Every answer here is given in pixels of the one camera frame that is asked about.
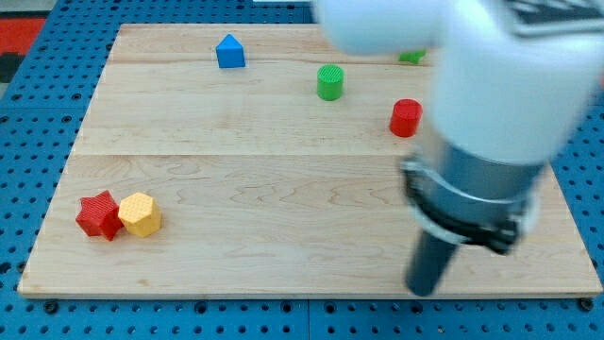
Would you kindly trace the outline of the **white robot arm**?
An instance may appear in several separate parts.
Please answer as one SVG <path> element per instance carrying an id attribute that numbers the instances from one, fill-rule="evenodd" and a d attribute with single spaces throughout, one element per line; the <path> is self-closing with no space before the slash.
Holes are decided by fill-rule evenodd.
<path id="1" fill-rule="evenodd" d="M 420 142 L 402 162 L 418 252 L 505 254 L 534 226 L 539 177 L 603 68 L 599 1 L 330 1 L 313 5 L 348 55 L 439 51 Z"/>

